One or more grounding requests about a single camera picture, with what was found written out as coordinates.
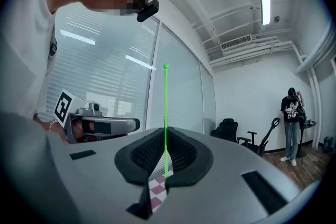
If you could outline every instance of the bracelet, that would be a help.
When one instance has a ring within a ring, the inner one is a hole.
[[[50,132],[51,132],[51,128],[52,128],[52,126],[53,126],[53,124],[54,124],[55,122],[57,122],[57,120],[52,120],[52,121],[51,121],[51,123],[50,123],[50,125],[49,125],[49,131],[50,131]]]

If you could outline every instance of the black trash can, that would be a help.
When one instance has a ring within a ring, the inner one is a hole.
[[[329,153],[331,151],[332,140],[333,140],[333,137],[330,137],[330,136],[327,136],[326,138],[324,138],[324,144],[322,148],[322,151],[324,153]]]

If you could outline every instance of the checkered pattern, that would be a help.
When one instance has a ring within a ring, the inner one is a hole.
[[[173,171],[168,171],[168,176],[173,175]],[[152,211],[155,213],[167,197],[164,175],[149,181],[149,194],[151,197]]]

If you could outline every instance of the standing person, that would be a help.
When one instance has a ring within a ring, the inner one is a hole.
[[[0,112],[34,120],[46,131],[59,134],[66,143],[58,122],[42,122],[37,116],[46,110],[49,76],[57,56],[54,25],[57,10],[81,2],[91,10],[130,14],[142,9],[147,1],[7,0],[0,14]],[[73,124],[74,135],[80,141],[84,136],[83,122]],[[93,122],[89,127],[94,131]]]
[[[300,130],[298,107],[304,106],[303,98],[300,92],[294,88],[288,90],[288,95],[281,102],[281,111],[284,114],[286,133],[285,156],[280,160],[282,162],[290,160],[292,166],[296,166],[296,153],[298,151],[298,136]]]

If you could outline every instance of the wooden floor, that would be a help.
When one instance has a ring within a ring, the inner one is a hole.
[[[280,158],[284,156],[285,152],[264,154],[263,158],[284,172],[294,180],[301,190],[304,190],[311,183],[322,178],[330,156],[323,153],[321,147],[315,151],[311,145],[305,145],[302,147],[302,150],[305,151],[307,155],[303,158],[302,165],[301,159],[297,158],[297,166],[295,167],[293,167],[289,161],[280,161]]]

